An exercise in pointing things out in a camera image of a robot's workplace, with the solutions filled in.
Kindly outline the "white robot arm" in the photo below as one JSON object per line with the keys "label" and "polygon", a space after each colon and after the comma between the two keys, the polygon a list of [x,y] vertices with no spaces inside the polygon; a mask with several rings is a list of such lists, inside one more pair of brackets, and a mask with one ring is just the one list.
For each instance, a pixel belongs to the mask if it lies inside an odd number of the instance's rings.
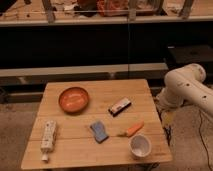
{"label": "white robot arm", "polygon": [[164,109],[177,108],[188,100],[213,119],[213,89],[203,84],[205,79],[205,69],[196,63],[167,72],[165,87],[157,95],[160,106]]}

